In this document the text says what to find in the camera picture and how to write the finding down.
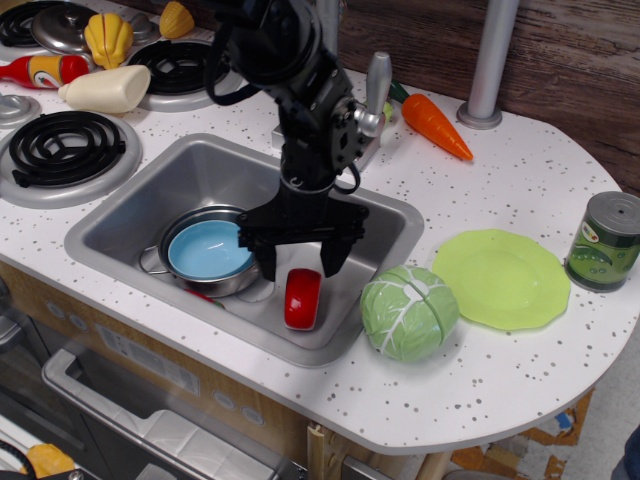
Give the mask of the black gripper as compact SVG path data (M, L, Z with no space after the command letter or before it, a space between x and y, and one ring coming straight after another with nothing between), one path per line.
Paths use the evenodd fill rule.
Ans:
M329 278L346 261L348 242L363 237L368 216L366 206L342 199L332 186L307 191L281 183L271 200L237 217L239 244L253 250L263 278L274 282L276 245L322 242L320 258Z

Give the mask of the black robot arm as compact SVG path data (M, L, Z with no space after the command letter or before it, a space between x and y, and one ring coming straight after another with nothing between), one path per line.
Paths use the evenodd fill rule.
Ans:
M279 245L321 245L325 276L337 274L363 237L367 207L332 197L335 180L367 143L352 84L323 44L305 1L214 1L218 28L207 57L205 87L218 105L258 92L278 106L284 138L279 188L238 218L239 244L262 276L276 274Z

